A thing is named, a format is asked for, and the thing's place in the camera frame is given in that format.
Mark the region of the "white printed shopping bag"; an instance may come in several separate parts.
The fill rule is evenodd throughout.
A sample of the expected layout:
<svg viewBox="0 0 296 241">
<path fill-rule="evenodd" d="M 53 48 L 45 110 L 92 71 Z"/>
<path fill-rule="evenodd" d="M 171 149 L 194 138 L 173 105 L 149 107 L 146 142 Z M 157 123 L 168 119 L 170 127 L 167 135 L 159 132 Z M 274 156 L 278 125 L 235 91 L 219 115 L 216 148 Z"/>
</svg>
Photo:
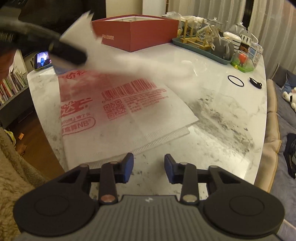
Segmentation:
<svg viewBox="0 0 296 241">
<path fill-rule="evenodd" d="M 120 54 L 95 38 L 91 15 L 83 14 L 62 40 L 86 51 L 76 67 L 54 64 L 61 100 L 61 133 L 67 165 L 117 161 L 186 135 L 198 118 L 165 85 L 170 71 L 143 57 Z"/>
</svg>

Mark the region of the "smartphone in green case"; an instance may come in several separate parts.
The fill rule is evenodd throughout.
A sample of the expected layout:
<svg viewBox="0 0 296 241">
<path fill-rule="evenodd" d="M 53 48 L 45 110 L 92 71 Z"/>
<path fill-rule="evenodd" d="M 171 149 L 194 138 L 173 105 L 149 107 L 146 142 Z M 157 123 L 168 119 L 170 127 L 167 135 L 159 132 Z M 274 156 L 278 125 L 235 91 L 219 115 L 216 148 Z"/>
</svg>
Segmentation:
<svg viewBox="0 0 296 241">
<path fill-rule="evenodd" d="M 34 60 L 34 70 L 36 71 L 49 68 L 52 66 L 52 60 L 50 59 L 48 51 L 39 52 L 35 54 L 33 60 Z"/>
</svg>

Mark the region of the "red cardboard box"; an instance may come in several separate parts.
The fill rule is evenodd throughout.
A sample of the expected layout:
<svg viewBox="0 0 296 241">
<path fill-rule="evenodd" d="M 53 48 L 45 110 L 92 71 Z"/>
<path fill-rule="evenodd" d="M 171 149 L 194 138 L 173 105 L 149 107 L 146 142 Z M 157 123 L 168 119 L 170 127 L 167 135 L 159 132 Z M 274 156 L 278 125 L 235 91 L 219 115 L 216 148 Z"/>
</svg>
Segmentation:
<svg viewBox="0 0 296 241">
<path fill-rule="evenodd" d="M 179 21 L 159 16 L 124 15 L 92 21 L 102 43 L 127 52 L 166 44 L 177 37 Z"/>
</svg>

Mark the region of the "small black clip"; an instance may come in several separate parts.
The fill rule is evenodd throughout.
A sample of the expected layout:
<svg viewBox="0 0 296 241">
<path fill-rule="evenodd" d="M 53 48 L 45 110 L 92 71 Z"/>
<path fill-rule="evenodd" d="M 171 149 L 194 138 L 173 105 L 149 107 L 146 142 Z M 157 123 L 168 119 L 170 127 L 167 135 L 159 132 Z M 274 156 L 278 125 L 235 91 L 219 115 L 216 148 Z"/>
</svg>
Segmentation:
<svg viewBox="0 0 296 241">
<path fill-rule="evenodd" d="M 250 81 L 250 83 L 254 86 L 254 87 L 256 87 L 256 88 L 258 88 L 258 89 L 262 89 L 262 83 L 261 82 L 258 82 L 258 81 L 256 81 L 255 79 L 253 79 L 253 78 L 249 78 L 249 81 Z"/>
</svg>

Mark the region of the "wooden drying rack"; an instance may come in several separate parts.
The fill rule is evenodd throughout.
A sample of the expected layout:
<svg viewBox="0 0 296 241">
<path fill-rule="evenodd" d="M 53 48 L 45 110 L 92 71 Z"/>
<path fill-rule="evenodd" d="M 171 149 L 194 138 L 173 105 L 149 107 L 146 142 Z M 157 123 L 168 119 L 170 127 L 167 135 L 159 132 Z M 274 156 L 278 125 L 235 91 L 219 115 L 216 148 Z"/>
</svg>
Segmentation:
<svg viewBox="0 0 296 241">
<path fill-rule="evenodd" d="M 194 47 L 209 51 L 215 50 L 214 40 L 219 38 L 219 31 L 214 25 L 206 24 L 204 27 L 195 28 L 195 22 L 189 24 L 188 20 L 185 21 L 183 36 L 181 42 Z"/>
</svg>

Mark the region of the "teal dish tray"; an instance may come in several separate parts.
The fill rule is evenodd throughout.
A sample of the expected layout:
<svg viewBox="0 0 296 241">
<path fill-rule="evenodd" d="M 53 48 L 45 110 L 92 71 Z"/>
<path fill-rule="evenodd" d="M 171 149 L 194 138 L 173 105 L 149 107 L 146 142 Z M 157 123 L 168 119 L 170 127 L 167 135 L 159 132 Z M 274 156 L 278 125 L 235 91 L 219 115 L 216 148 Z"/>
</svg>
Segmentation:
<svg viewBox="0 0 296 241">
<path fill-rule="evenodd" d="M 205 56 L 205 57 L 207 57 L 209 59 L 212 59 L 212 60 L 214 60 L 214 61 L 216 61 L 218 63 L 224 64 L 224 65 L 230 64 L 231 61 L 232 61 L 232 59 L 230 59 L 230 60 L 222 59 L 222 58 L 212 54 L 210 51 L 201 50 L 201 49 L 193 47 L 193 46 L 191 46 L 189 44 L 182 43 L 180 38 L 173 38 L 172 42 L 176 46 L 179 46 L 181 48 L 190 50 L 192 52 L 201 54 L 201 55 L 203 55 L 203 56 Z"/>
</svg>

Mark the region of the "green toy with orange figure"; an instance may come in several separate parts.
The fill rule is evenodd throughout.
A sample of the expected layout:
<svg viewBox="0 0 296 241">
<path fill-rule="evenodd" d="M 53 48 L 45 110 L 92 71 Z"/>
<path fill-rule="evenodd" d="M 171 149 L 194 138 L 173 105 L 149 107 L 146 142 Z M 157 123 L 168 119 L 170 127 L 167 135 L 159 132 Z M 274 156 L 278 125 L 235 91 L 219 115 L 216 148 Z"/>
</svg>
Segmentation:
<svg viewBox="0 0 296 241">
<path fill-rule="evenodd" d="M 233 59 L 230 63 L 235 69 L 243 73 L 252 72 L 254 70 L 254 64 L 248 55 L 243 51 L 236 51 Z"/>
</svg>

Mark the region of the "white plush dog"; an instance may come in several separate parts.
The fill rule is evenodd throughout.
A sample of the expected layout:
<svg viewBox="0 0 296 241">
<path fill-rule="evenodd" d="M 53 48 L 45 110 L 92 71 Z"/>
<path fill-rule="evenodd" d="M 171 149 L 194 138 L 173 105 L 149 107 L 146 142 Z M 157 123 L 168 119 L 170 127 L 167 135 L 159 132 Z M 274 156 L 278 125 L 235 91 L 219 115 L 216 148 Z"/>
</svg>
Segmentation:
<svg viewBox="0 0 296 241">
<path fill-rule="evenodd" d="M 283 89 L 282 97 L 285 101 L 290 103 L 291 108 L 296 112 L 296 87 L 287 92 L 287 88 Z"/>
</svg>

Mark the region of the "grey glass pitcher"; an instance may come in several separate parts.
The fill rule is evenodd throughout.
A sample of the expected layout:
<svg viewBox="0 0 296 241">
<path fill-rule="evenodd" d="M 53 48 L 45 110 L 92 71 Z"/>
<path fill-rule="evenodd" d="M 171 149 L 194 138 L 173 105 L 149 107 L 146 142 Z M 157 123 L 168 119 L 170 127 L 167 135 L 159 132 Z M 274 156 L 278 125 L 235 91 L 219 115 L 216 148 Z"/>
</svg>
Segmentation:
<svg viewBox="0 0 296 241">
<path fill-rule="evenodd" d="M 229 39 L 214 38 L 211 53 L 221 59 L 231 60 L 234 55 L 234 45 Z"/>
</svg>

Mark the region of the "milk carton with straw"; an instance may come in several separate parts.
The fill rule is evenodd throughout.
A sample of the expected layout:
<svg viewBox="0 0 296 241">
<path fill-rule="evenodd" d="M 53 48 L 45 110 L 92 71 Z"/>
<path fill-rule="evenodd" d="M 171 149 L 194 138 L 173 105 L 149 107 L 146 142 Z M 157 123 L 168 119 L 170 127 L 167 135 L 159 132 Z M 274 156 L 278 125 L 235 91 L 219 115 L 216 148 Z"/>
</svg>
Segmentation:
<svg viewBox="0 0 296 241">
<path fill-rule="evenodd" d="M 248 48 L 248 56 L 251 59 L 254 65 L 254 68 L 257 67 L 260 57 L 262 56 L 262 53 L 263 53 L 263 48 L 259 44 L 255 42 L 251 42 Z"/>
</svg>

